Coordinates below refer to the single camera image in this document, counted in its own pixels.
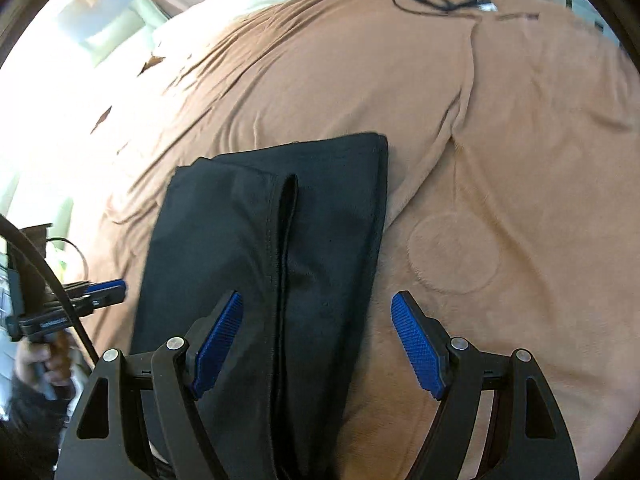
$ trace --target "blue gripper pad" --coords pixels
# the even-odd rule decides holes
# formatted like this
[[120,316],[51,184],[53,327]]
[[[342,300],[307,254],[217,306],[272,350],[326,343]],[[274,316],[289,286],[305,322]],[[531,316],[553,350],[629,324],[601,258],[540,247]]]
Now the blue gripper pad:
[[242,314],[242,297],[234,292],[196,354],[193,366],[194,379],[191,383],[191,392],[195,399],[201,398],[216,383],[231,343],[242,323]]
[[441,400],[450,382],[446,330],[426,317],[405,290],[391,301],[391,319],[420,386]]

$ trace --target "black garment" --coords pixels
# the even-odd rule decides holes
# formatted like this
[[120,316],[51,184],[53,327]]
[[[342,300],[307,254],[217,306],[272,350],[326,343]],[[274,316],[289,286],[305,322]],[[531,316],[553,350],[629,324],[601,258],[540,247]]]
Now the black garment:
[[15,376],[7,421],[0,422],[0,478],[50,480],[69,400],[47,400]]
[[[236,341],[198,402],[231,480],[333,474],[382,236],[386,157],[385,137],[358,134],[200,159],[169,186],[131,351],[183,335],[226,290],[242,294]],[[151,397],[148,434],[168,458]]]

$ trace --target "silver screw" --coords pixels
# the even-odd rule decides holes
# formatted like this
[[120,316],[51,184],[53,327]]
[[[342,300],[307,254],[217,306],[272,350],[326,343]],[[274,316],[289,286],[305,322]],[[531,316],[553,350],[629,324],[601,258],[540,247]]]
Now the silver screw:
[[110,348],[102,354],[102,358],[108,363],[113,361],[116,357],[118,357],[118,351],[115,348]]
[[166,347],[169,350],[177,350],[178,348],[181,348],[182,345],[184,345],[184,339],[181,337],[172,337],[166,342]]
[[456,350],[466,350],[469,348],[469,341],[463,337],[455,337],[451,340],[451,346]]
[[528,363],[529,361],[531,361],[531,354],[526,350],[518,350],[516,352],[516,357],[524,363]]

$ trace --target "black sleeve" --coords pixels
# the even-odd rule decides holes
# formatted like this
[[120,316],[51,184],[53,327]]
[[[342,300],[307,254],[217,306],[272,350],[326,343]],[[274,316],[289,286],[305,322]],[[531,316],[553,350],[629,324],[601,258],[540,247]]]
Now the black sleeve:
[[18,455],[16,460],[22,460],[40,480],[53,478],[68,405],[69,400],[47,400],[15,376],[12,379],[4,432],[12,441]]

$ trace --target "fleece blanket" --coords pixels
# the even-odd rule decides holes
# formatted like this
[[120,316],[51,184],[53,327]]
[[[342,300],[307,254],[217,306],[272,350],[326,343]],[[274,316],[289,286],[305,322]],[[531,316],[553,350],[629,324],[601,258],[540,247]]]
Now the fleece blanket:
[[92,279],[129,284],[125,304],[85,320],[98,351],[129,347],[176,166],[376,131],[389,143],[386,227],[341,477],[404,478],[436,412],[390,319],[392,295],[407,289],[479,349],[533,352],[593,479],[640,409],[640,78],[569,10],[492,1],[497,10],[443,14],[413,0],[290,0],[180,66],[142,73],[80,170],[92,193],[70,235],[92,240]]

